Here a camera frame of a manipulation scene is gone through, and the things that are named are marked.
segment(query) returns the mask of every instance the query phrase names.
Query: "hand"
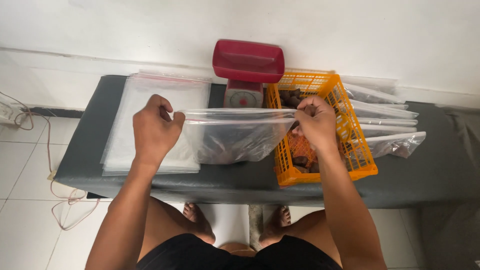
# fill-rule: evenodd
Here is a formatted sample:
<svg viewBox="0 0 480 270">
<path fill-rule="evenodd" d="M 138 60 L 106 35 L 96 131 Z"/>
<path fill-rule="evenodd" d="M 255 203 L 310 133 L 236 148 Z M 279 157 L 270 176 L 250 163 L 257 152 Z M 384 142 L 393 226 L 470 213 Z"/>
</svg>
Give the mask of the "hand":
<svg viewBox="0 0 480 270">
<path fill-rule="evenodd" d="M 152 95 L 147 105 L 133 116 L 135 159 L 143 165 L 160 167 L 165 155 L 177 142 L 185 121 L 181 112 L 173 112 L 170 102 L 159 95 Z"/>
<path fill-rule="evenodd" d="M 304 135 L 317 152 L 338 152 L 335 110 L 318 96 L 305 98 L 297 109 L 295 118 L 300 125 L 292 132 Z"/>
</svg>

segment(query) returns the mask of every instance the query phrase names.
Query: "electrical cord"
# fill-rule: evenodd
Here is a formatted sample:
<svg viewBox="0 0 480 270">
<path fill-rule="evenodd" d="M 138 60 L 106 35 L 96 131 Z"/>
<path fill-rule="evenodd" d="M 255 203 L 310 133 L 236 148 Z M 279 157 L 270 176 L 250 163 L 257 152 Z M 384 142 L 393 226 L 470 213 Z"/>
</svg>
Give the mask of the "electrical cord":
<svg viewBox="0 0 480 270">
<path fill-rule="evenodd" d="M 22 106 L 25 107 L 26 112 L 21 112 L 21 113 L 19 113 L 19 114 L 15 117 L 15 119 L 13 120 L 15 126 L 17 126 L 18 128 L 23 129 L 23 130 L 32 130 L 32 129 L 34 128 L 34 122 L 33 122 L 33 117 L 32 117 L 32 115 L 41 116 L 41 117 L 43 117 L 43 118 L 47 121 L 47 123 L 48 123 L 48 138 L 47 138 L 48 169 L 50 170 L 50 175 L 52 175 L 53 170 L 52 170 L 52 162 L 51 162 L 51 158 L 50 158 L 50 130 L 51 130 L 51 123 L 50 123 L 50 121 L 49 121 L 45 116 L 43 116 L 43 115 L 41 115 L 41 114 L 39 114 L 39 113 L 31 112 L 30 109 L 29 109 L 25 104 L 21 103 L 21 102 L 18 101 L 17 99 L 12 98 L 12 97 L 10 97 L 9 95 L 6 95 L 6 94 L 2 93 L 1 91 L 0 91 L 0 94 L 6 96 L 6 97 L 8 97 L 8 98 L 11 98 L 11 99 L 15 100 L 16 102 L 20 103 Z M 27 117 L 30 118 L 30 123 L 32 124 L 32 127 L 31 127 L 31 128 L 24 128 L 24 127 L 22 127 L 21 124 L 19 124 L 19 123 L 17 122 L 18 117 L 21 116 L 21 115 L 24 115 L 24 114 L 27 115 Z M 50 182 L 50 192 L 51 192 L 55 197 L 60 198 L 60 199 L 65 199 L 65 200 L 59 202 L 58 204 L 56 204 L 56 205 L 54 205 L 54 206 L 52 207 L 52 210 L 51 210 L 51 211 L 52 211 L 52 215 L 53 215 L 53 217 L 55 218 L 55 220 L 57 221 L 57 224 L 59 225 L 59 227 L 60 227 L 62 230 L 64 230 L 64 231 L 68 231 L 68 230 L 73 229 L 73 228 L 74 228 L 75 226 L 77 226 L 80 222 L 82 222 L 84 219 L 86 219 L 88 216 L 90 216 L 90 214 L 93 213 L 93 211 L 94 211 L 94 210 L 96 209 L 96 207 L 98 206 L 98 204 L 99 204 L 99 202 L 100 202 L 100 199 L 97 199 L 97 200 L 96 200 L 95 207 L 92 209 L 92 211 L 90 211 L 90 213 L 88 213 L 88 214 L 87 214 L 85 217 L 83 217 L 80 221 L 78 221 L 77 223 L 75 223 L 74 225 L 72 225 L 72 226 L 70 226 L 70 227 L 64 227 L 64 226 L 61 224 L 60 220 L 59 220 L 59 219 L 57 218 L 57 216 L 55 215 L 55 212 L 54 212 L 55 207 L 58 206 L 58 205 L 60 205 L 60 204 L 62 204 L 62 203 L 65 203 L 65 202 L 67 202 L 69 205 L 74 205 L 74 204 L 76 204 L 77 202 L 79 202 L 80 200 L 82 200 L 82 199 L 86 196 L 87 192 L 86 192 L 86 191 L 83 191 L 83 192 L 85 192 L 85 194 L 84 194 L 82 197 L 73 197 L 73 194 L 76 193 L 77 190 L 79 190 L 79 189 L 76 188 L 76 189 L 74 189 L 74 190 L 70 193 L 70 195 L 69 195 L 68 197 L 61 197 L 61 196 L 58 196 L 57 194 L 55 194 L 55 192 L 53 192 L 53 181 L 54 181 L 54 180 L 53 180 L 53 178 L 52 178 L 52 179 L 51 179 L 51 182 Z"/>
</svg>

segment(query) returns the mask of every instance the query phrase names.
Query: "orange plastic basket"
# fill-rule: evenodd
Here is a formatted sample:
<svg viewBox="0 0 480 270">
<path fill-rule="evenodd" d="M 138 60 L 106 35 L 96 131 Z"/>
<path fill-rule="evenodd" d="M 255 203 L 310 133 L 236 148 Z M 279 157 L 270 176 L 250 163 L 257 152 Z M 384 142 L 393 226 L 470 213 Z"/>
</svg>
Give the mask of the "orange plastic basket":
<svg viewBox="0 0 480 270">
<path fill-rule="evenodd" d="M 337 134 L 345 135 L 344 130 L 348 130 L 348 136 L 344 136 L 340 144 L 346 158 L 346 167 L 352 180 L 377 174 L 377 166 L 365 142 L 365 137 L 340 81 L 340 76 L 337 74 L 285 73 L 277 84 L 268 85 L 266 92 L 267 107 L 281 108 L 279 90 L 293 91 L 298 88 L 301 89 L 300 96 L 320 96 L 324 98 L 335 109 L 337 116 L 341 116 L 340 121 L 337 121 Z M 339 122 L 342 120 L 344 120 L 344 123 L 340 125 Z M 290 146 L 288 136 L 291 136 L 290 132 L 275 148 L 275 171 L 278 184 L 292 185 L 320 182 L 319 173 L 301 173 L 293 167 L 290 151 L 294 156 L 303 155 L 309 156 L 309 158 L 312 157 L 312 154 L 314 155 L 314 151 L 310 149 L 310 144 L 306 139 L 303 141 L 297 140 L 295 142 L 296 145 Z"/>
</svg>

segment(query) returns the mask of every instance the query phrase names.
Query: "black shorts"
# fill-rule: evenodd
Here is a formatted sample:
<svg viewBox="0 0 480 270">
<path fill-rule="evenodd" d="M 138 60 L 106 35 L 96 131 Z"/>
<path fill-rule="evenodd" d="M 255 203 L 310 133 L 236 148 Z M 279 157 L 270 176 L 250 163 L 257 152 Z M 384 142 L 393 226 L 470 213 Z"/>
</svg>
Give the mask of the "black shorts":
<svg viewBox="0 0 480 270">
<path fill-rule="evenodd" d="M 255 257 L 231 255 L 185 233 L 158 245 L 137 263 L 137 270 L 291 270 L 342 268 L 325 252 L 305 240 L 283 236 Z"/>
</svg>

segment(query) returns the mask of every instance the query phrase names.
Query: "white wall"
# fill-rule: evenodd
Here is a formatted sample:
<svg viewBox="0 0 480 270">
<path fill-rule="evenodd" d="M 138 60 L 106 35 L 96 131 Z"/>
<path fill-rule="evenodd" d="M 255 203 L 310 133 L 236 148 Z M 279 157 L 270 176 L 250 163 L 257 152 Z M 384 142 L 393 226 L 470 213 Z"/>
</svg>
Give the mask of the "white wall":
<svg viewBox="0 0 480 270">
<path fill-rule="evenodd" d="M 99 75 L 212 74 L 214 45 L 230 38 L 280 45 L 287 67 L 397 78 L 471 100 L 480 94 L 479 14 L 474 0 L 4 0 L 0 67 L 15 71 L 0 75 L 0 90 L 84 108 Z M 31 87 L 12 82 L 25 77 Z"/>
</svg>

